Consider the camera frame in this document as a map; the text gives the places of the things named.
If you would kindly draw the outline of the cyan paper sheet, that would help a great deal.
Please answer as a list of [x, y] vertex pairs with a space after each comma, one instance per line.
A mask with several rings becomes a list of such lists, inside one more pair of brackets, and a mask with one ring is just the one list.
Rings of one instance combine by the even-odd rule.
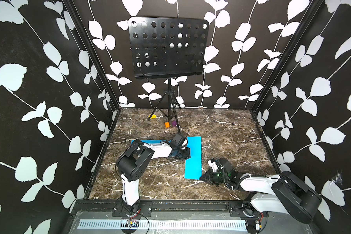
[[185, 179], [199, 180], [202, 176], [202, 148], [201, 137], [187, 137], [187, 147], [190, 149], [190, 158], [185, 162]]
[[150, 145], [162, 145], [164, 142], [162, 140], [136, 139], [136, 140], [132, 140], [130, 145], [133, 145], [134, 143], [143, 143], [144, 145], [146, 145], [146, 147], [149, 147]]

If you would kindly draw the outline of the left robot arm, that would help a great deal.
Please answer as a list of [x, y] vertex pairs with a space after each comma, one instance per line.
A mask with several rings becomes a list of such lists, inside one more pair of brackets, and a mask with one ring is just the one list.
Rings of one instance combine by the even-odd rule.
[[139, 178], [144, 174], [151, 160], [158, 158], [187, 160], [191, 157], [191, 150], [187, 144], [187, 137], [181, 133], [176, 133], [172, 139], [162, 140], [159, 143], [134, 140], [116, 161], [116, 167], [122, 179], [121, 198], [124, 204], [129, 208], [138, 204]]

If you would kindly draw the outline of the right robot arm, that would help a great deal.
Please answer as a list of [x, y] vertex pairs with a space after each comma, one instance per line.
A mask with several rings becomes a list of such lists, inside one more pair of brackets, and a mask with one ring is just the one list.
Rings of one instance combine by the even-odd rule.
[[271, 176], [237, 172], [226, 158], [211, 159], [208, 165], [210, 168], [199, 178], [201, 181], [223, 185], [231, 191], [249, 192], [238, 206], [248, 218], [273, 212], [288, 214], [309, 224], [321, 205], [321, 196], [291, 172]]

